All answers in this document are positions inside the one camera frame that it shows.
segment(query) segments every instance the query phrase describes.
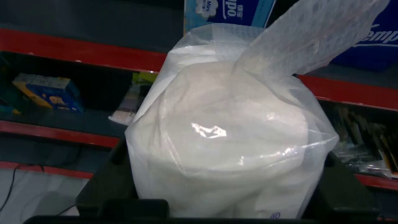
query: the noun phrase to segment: product on shelf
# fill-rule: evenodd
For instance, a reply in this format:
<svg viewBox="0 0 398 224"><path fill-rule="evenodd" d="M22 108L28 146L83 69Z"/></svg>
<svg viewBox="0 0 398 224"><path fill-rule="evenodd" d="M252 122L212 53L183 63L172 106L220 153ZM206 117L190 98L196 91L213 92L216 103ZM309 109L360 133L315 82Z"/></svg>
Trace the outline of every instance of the product on shelf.
<svg viewBox="0 0 398 224"><path fill-rule="evenodd" d="M390 1L376 17L368 35L331 62L383 71L398 62L398 1Z"/></svg>
<svg viewBox="0 0 398 224"><path fill-rule="evenodd" d="M357 43L387 3L299 1L265 31L192 29L125 132L138 196L172 217L300 218L338 135L292 74Z"/></svg>
<svg viewBox="0 0 398 224"><path fill-rule="evenodd" d="M265 27L274 0L185 0L184 33L212 23Z"/></svg>
<svg viewBox="0 0 398 224"><path fill-rule="evenodd" d="M333 152L347 167L362 174L398 176L396 115L360 106L322 104L340 137Z"/></svg>
<svg viewBox="0 0 398 224"><path fill-rule="evenodd" d="M33 102L35 102L39 106L45 106L48 108L52 108L51 104L45 101L40 96L36 95L32 91L30 91L26 85L28 83L32 83L32 81L36 78L37 75L33 74L25 74L20 73L12 83L23 93L25 93Z"/></svg>
<svg viewBox="0 0 398 224"><path fill-rule="evenodd" d="M83 112L80 92L69 78L37 75L26 87L45 99L54 109Z"/></svg>
<svg viewBox="0 0 398 224"><path fill-rule="evenodd" d="M133 72L132 87L124 96L117 110L108 118L116 123L129 125L156 76L156 73Z"/></svg>
<svg viewBox="0 0 398 224"><path fill-rule="evenodd" d="M21 114L29 103L29 98L18 90L9 77L11 72L9 67L3 65L0 67L0 111Z"/></svg>

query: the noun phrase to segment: floor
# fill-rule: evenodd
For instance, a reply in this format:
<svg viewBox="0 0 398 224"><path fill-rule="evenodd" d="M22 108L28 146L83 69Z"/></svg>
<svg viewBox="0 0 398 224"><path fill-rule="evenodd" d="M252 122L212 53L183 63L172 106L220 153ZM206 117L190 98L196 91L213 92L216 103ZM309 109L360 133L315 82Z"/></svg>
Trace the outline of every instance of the floor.
<svg viewBox="0 0 398 224"><path fill-rule="evenodd" d="M46 139L0 135L0 161L39 164L63 169L95 172L105 163L110 149L65 144ZM7 197L13 169L0 169L0 206ZM34 215L58 215L75 204L75 197L88 179L16 170L0 224L21 224ZM62 215L78 215L73 207Z"/></svg>
<svg viewBox="0 0 398 224"><path fill-rule="evenodd" d="M0 203L5 201L12 169L0 170ZM21 224L34 215L57 215L75 204L75 197L88 182L62 175L16 170L9 200L0 212L0 223ZM71 208L63 215L78 215Z"/></svg>

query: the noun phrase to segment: plastic bag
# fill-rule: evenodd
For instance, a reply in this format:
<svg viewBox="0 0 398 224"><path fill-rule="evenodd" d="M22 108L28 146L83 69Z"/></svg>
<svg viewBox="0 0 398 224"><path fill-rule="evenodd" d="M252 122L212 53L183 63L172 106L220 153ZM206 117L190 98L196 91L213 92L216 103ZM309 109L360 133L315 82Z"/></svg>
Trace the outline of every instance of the plastic bag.
<svg viewBox="0 0 398 224"><path fill-rule="evenodd" d="M265 31L185 35L126 131L140 198L173 217L301 217L338 136L291 74L361 40L387 3L299 1Z"/></svg>

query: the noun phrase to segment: plastic wrap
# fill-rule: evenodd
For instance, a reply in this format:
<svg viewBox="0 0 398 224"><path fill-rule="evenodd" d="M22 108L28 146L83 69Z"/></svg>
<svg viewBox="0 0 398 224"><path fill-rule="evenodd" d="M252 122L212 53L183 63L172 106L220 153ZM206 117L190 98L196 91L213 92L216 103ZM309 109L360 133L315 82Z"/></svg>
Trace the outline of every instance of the plastic wrap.
<svg viewBox="0 0 398 224"><path fill-rule="evenodd" d="M386 4L299 1L265 31L185 35L126 131L140 198L173 217L300 217L338 135L291 74L361 40Z"/></svg>

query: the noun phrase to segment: black cable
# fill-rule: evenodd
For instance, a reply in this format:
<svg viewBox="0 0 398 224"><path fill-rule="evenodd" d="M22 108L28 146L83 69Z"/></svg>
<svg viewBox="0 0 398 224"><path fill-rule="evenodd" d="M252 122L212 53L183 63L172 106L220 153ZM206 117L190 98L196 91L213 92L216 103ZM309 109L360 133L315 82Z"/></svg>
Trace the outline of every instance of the black cable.
<svg viewBox="0 0 398 224"><path fill-rule="evenodd" d="M74 206L76 206L76 205L71 205L71 206L67 207L66 209L62 210L62 212L60 212L60 213L56 214L56 216L59 216L59 215L61 215L62 213L66 212L67 210L69 210L69 209L73 208Z"/></svg>
<svg viewBox="0 0 398 224"><path fill-rule="evenodd" d="M7 204L7 202L8 202L8 199L10 198L10 195L11 195L11 192L12 192L12 186L14 185L14 180L15 180L15 172L17 171L18 168L19 168L19 165L16 166L16 167L14 168L14 171L12 172L12 179L11 179L10 188L9 188L9 190L8 190L7 197L6 197L5 201L4 201L3 204L1 205L0 212L3 210L4 206L6 206L6 204Z"/></svg>
<svg viewBox="0 0 398 224"><path fill-rule="evenodd" d="M64 163L58 164L57 166L54 166L54 167L59 167L59 168L61 168L61 167L68 166L68 165L73 164L74 162L76 162L76 160L79 158L79 156L80 156L80 154L81 154L81 149L82 149L82 147L83 147L82 144L80 144L79 149L78 149L78 152L76 153L76 156L75 156L75 158L74 158L72 161L64 162ZM26 166L40 166L40 168L42 169L42 171L45 172L45 171L44 171L44 166L43 166L43 165L26 164ZM8 190L7 197L6 197L5 201L3 202L3 204L2 204L1 207L0 207L0 212L1 212L1 211L3 210L3 208L6 206L8 200L9 200L9 198L10 198L10 196L11 196L12 187L13 187L14 181L15 181L15 173L16 173L16 171L17 171L19 168L20 168L20 165L16 166L16 167L14 168L14 170L12 171L12 179L11 179L10 188L9 188L9 190ZM64 211L60 212L58 215L61 215L63 212L66 212L68 209L70 209L70 208L72 208L72 207L74 207L74 206L75 206L75 205L72 205L71 207L68 207L68 208L65 209Z"/></svg>

